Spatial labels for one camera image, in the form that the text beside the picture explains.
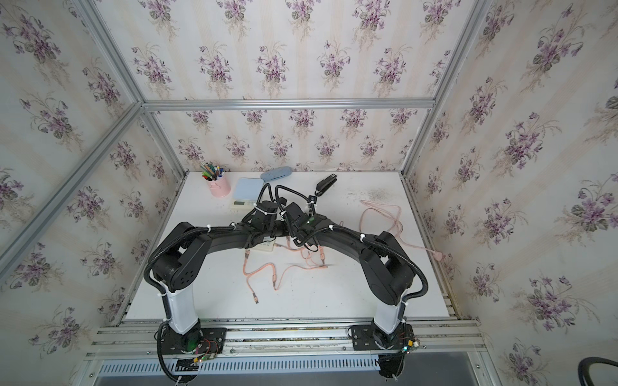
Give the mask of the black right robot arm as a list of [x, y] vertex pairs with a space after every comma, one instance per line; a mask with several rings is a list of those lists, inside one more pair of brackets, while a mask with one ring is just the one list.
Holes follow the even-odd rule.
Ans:
[[407, 302], [429, 291], [425, 273], [396, 237], [387, 231], [375, 235], [338, 225], [316, 211], [316, 196], [305, 196], [283, 185], [275, 186], [273, 198], [296, 246], [333, 249], [359, 263], [378, 299], [373, 325], [384, 335], [394, 334], [402, 324]]

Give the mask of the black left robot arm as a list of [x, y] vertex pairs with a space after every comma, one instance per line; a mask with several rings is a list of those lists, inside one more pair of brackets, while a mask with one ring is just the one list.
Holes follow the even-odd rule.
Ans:
[[253, 209], [240, 222], [227, 226], [196, 227], [181, 222], [148, 257], [143, 280], [158, 291], [164, 326], [186, 337], [200, 326], [192, 284], [207, 255], [229, 249], [252, 249], [266, 241], [287, 236], [287, 227], [278, 214], [287, 204], [277, 198], [270, 184], [264, 185]]

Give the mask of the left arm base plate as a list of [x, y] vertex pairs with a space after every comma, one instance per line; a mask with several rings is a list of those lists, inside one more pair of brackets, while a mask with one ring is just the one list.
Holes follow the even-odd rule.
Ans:
[[225, 328], [193, 328], [181, 335], [169, 327], [157, 338], [157, 351], [162, 355], [221, 354], [225, 344]]

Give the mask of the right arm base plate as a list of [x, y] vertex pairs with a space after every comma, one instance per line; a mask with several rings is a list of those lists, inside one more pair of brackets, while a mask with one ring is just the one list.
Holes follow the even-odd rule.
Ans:
[[412, 326], [408, 323], [399, 323], [391, 333], [385, 333], [374, 323], [353, 325], [347, 329], [347, 335], [352, 340], [353, 350], [358, 352], [376, 350], [409, 352], [420, 346]]

